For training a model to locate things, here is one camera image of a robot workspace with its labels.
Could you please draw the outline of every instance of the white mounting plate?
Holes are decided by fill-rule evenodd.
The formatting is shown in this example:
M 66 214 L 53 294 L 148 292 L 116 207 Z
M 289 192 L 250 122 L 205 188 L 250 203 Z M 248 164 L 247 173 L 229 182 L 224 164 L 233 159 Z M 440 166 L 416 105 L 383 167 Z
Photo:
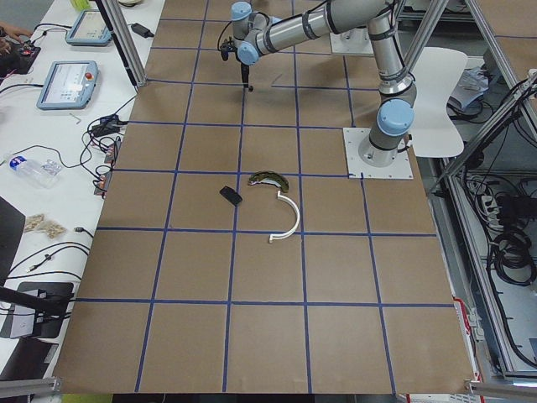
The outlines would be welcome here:
M 409 155 L 406 151 L 397 153 L 394 162 L 390 166 L 378 168 L 364 162 L 358 155 L 358 147 L 368 135 L 370 128 L 344 128 L 345 153 L 347 154 L 347 169 L 349 178 L 360 179 L 414 179 L 410 167 Z M 399 148 L 404 147 L 401 140 Z
M 334 55 L 373 56 L 373 47 L 365 28 L 351 29 L 343 34 L 330 33 Z

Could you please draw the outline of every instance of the green object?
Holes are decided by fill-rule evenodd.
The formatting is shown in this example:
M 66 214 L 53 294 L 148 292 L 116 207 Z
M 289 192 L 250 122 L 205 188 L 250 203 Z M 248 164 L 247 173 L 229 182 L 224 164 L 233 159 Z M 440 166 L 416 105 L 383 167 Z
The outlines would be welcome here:
M 62 395 L 62 403 L 111 403 L 113 395 Z
M 283 193 L 289 191 L 289 182 L 281 174 L 273 172 L 271 170 L 260 170 L 256 172 L 248 179 L 249 185 L 257 185 L 258 183 L 265 183 L 267 185 L 276 186 Z
M 70 3 L 77 11 L 84 11 L 91 8 L 90 2 L 88 0 L 70 0 Z

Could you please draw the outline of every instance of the white table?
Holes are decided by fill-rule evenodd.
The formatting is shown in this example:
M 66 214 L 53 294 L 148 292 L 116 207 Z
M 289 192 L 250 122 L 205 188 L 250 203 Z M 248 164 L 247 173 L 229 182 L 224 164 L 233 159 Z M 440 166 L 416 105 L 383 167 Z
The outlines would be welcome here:
M 159 16 L 164 6 L 164 0 L 145 0 L 134 8 L 122 8 L 127 23 L 139 23 L 155 32 Z M 49 12 L 45 14 L 43 23 L 72 25 L 78 12 L 66 0 L 55 0 Z M 34 33 L 33 39 L 41 32 Z M 142 62 L 149 56 L 152 39 L 144 39 L 133 34 L 134 43 Z M 4 81 L 0 89 L 19 83 L 43 84 L 53 61 L 57 60 L 94 60 L 99 66 L 99 77 L 92 99 L 85 109 L 63 111 L 41 111 L 35 104 L 40 89 L 21 87 L 7 90 L 0 94 L 0 157 L 6 153 L 25 149 L 30 145 L 41 144 L 53 147 L 61 152 L 68 165 L 78 164 L 79 155 L 83 149 L 81 135 L 92 120 L 108 115 L 121 107 L 136 92 L 131 85 L 116 46 L 110 43 L 103 48 L 73 47 L 64 39 L 63 32 L 48 32 L 39 39 L 36 45 L 42 48 L 29 74 L 11 76 Z M 128 120 L 133 102 L 130 102 L 119 113 L 122 120 Z M 102 164 L 104 154 L 92 151 L 93 159 L 87 167 L 93 170 Z M 31 149 L 21 153 L 27 159 L 45 162 L 47 159 L 58 160 L 54 152 L 44 149 Z M 44 233 L 26 233 L 19 245 L 15 264 L 33 252 L 57 242 L 74 241 L 91 244 L 91 238 L 85 233 L 75 233 L 74 227 L 84 227 L 91 233 L 101 213 L 103 200 L 93 196 L 92 176 L 81 167 L 63 169 L 59 173 L 59 181 L 51 189 L 37 189 L 26 181 L 18 178 L 10 170 L 8 164 L 0 167 L 0 195 L 20 210 L 25 216 L 44 213 L 46 218 L 68 228 L 63 236 L 50 240 Z M 17 268 L 12 275 L 25 275 L 26 269 L 42 260 L 44 254 L 39 254 L 27 264 Z M 86 256 L 78 250 L 67 249 L 57 254 L 34 273 L 64 270 L 82 275 Z M 5 286 L 17 289 L 23 281 L 73 281 L 68 275 L 43 275 L 21 280 L 7 280 Z M 5 317 L 0 317 L 2 326 Z M 61 344 L 65 336 L 68 320 L 65 320 L 60 335 L 55 339 L 44 341 Z M 3 368 L 13 352 L 17 340 L 0 339 L 0 369 Z M 49 366 L 45 377 L 52 374 L 58 352 Z

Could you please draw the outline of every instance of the white curved object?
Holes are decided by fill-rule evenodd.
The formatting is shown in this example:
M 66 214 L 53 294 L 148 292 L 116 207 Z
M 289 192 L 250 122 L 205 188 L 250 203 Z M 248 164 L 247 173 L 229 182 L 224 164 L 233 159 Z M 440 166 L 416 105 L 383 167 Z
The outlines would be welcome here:
M 295 233 L 296 228 L 299 227 L 299 223 L 300 223 L 300 210 L 299 210 L 299 207 L 296 205 L 296 203 L 292 201 L 291 199 L 289 199 L 287 196 L 282 195 L 281 191 L 278 191 L 277 197 L 278 197 L 278 200 L 286 202 L 291 207 L 293 207 L 293 210 L 295 210 L 295 214 L 296 214 L 296 222 L 295 222 L 295 225 L 286 233 L 271 233 L 270 236 L 268 237 L 268 243 L 272 243 L 272 241 L 274 241 L 275 239 L 286 239 L 287 237 L 290 237 L 291 235 L 293 235 L 293 233 Z
M 443 158 L 459 155 L 464 144 L 446 112 L 446 104 L 467 65 L 464 53 L 424 48 L 412 73 L 418 96 L 410 133 L 418 157 Z

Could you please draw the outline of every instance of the person's hand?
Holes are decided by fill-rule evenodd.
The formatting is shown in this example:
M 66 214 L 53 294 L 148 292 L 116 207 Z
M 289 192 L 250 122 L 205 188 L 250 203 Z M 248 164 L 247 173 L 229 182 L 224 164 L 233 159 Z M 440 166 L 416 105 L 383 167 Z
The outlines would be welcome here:
M 0 26 L 3 27 L 3 30 L 6 31 L 6 34 L 10 38 L 15 39 L 20 44 L 22 44 L 24 41 L 20 38 L 19 35 L 28 36 L 29 38 L 30 36 L 32 36 L 32 33 L 33 33 L 32 31 L 29 31 L 24 28 L 16 27 L 11 24 L 0 23 Z
M 0 38 L 0 55 L 7 55 L 11 51 L 11 45 L 4 38 Z

